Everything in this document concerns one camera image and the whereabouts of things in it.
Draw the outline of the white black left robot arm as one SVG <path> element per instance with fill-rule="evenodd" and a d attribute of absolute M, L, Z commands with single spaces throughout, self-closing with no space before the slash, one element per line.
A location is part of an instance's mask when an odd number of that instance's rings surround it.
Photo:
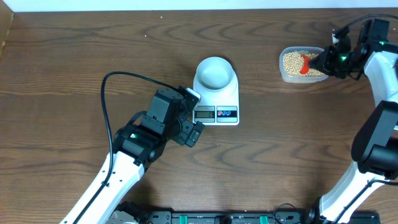
<path fill-rule="evenodd" d="M 180 86 L 160 88 L 147 112 L 140 112 L 140 124 L 129 121 L 114 137 L 112 152 L 94 181 L 63 223 L 106 223 L 121 199 L 163 153 L 169 140 L 193 147 L 204 125 L 188 117 L 200 101 L 200 94 Z"/>

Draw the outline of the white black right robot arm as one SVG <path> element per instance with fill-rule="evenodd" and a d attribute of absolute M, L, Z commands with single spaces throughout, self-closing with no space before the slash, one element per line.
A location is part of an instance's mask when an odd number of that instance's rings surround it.
<path fill-rule="evenodd" d="M 397 45 L 387 39 L 390 18 L 390 14 L 359 18 L 356 47 L 348 37 L 349 25 L 334 30 L 333 44 L 307 63 L 336 78 L 365 75 L 376 107 L 353 140 L 348 170 L 315 202 L 303 223 L 349 223 L 375 190 L 397 185 L 397 138 L 392 137 L 397 129 Z"/>

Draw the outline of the orange plastic measuring scoop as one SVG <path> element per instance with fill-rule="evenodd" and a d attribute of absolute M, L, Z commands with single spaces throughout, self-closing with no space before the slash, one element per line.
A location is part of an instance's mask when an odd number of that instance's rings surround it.
<path fill-rule="evenodd" d="M 311 59 L 304 54 L 301 54 L 300 56 L 303 58 L 303 66 L 300 70 L 300 74 L 304 75 L 304 74 L 307 74 L 308 71 L 310 70 L 310 67 L 308 64 L 311 61 Z"/>

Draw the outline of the soybeans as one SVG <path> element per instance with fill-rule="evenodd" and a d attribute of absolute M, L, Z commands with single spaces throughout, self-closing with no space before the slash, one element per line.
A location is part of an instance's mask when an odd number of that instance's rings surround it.
<path fill-rule="evenodd" d="M 313 68 L 310 68 L 307 74 L 300 74 L 300 70 L 303 66 L 303 58 L 300 56 L 304 54 L 308 56 L 310 59 L 314 59 L 317 54 L 310 53 L 300 53 L 298 51 L 287 53 L 283 56 L 283 66 L 284 70 L 291 76 L 301 76 L 301 77 L 321 77 L 324 76 L 324 73 L 319 72 Z"/>

